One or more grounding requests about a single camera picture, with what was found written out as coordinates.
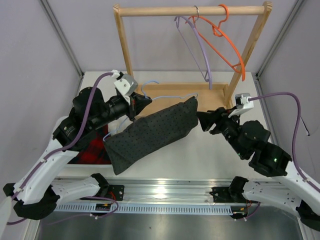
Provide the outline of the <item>dark grey dotted skirt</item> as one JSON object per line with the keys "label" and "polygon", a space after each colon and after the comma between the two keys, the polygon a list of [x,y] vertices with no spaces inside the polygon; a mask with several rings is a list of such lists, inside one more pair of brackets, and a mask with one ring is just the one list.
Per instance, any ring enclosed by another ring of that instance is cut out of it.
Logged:
{"label": "dark grey dotted skirt", "polygon": [[123,173],[143,157],[186,137],[198,125],[197,109],[198,101],[193,96],[142,117],[108,137],[104,148],[114,174]]}

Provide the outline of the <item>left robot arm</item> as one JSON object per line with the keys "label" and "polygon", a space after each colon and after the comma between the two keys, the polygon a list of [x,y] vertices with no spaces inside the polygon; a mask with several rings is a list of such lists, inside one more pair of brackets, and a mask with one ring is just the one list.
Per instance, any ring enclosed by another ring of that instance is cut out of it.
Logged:
{"label": "left robot arm", "polygon": [[3,187],[5,195],[15,202],[16,215],[41,220],[58,205],[81,198],[103,200],[108,197],[109,183],[100,173],[61,187],[52,182],[66,164],[89,146],[100,129],[123,116],[133,120],[151,103],[149,96],[134,91],[125,95],[118,91],[105,101],[97,87],[81,90],[72,101],[68,117],[53,131],[52,139],[33,169],[19,182]]}

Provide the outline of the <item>light blue wire hanger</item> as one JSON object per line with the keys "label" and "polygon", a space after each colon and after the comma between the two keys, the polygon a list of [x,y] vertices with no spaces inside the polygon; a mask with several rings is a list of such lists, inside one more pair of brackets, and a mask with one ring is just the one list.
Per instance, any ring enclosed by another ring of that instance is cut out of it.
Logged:
{"label": "light blue wire hanger", "polygon": [[[175,99],[180,101],[191,97],[195,97],[196,99],[198,98],[197,91],[194,92],[188,90],[187,93],[184,94],[179,85],[178,90],[174,90],[173,87],[174,86],[172,84],[169,84],[168,87],[166,87],[165,84],[159,83],[156,80],[150,80],[142,84],[138,92],[141,93],[144,98],[150,97],[152,99],[152,103],[147,107],[147,109],[150,109],[152,113],[158,112],[164,108],[174,105],[173,103],[166,103],[164,106],[159,106],[158,108],[156,108],[155,104],[159,105],[163,101],[171,101]],[[129,123],[125,123],[128,121],[133,122],[133,120],[129,120],[127,116],[123,116],[119,120],[115,120],[112,123],[109,123],[107,125],[108,133],[103,137],[103,142],[105,142],[108,137],[122,132],[124,130],[124,127],[127,127],[129,125]]]}

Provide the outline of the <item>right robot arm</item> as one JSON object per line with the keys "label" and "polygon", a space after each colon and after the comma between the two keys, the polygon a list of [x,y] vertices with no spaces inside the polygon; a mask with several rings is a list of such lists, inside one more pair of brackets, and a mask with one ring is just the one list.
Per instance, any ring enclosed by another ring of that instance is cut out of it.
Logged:
{"label": "right robot arm", "polygon": [[319,231],[319,192],[296,170],[292,157],[268,141],[271,133],[259,121],[250,120],[240,124],[240,117],[231,115],[234,111],[235,108],[220,107],[207,112],[199,111],[196,115],[204,132],[222,134],[240,159],[248,160],[248,165],[255,172],[277,180],[288,190],[276,192],[236,176],[222,197],[229,197],[235,203],[253,201],[272,205],[294,214],[304,225]]}

